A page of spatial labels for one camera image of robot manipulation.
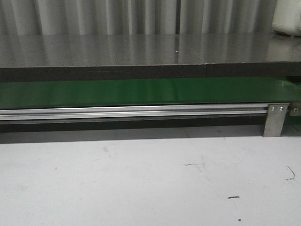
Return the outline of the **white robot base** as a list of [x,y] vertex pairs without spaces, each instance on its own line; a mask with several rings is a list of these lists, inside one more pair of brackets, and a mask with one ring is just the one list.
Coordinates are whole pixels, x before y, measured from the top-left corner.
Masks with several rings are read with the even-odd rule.
[[275,32],[289,36],[301,35],[301,1],[277,0],[272,20]]

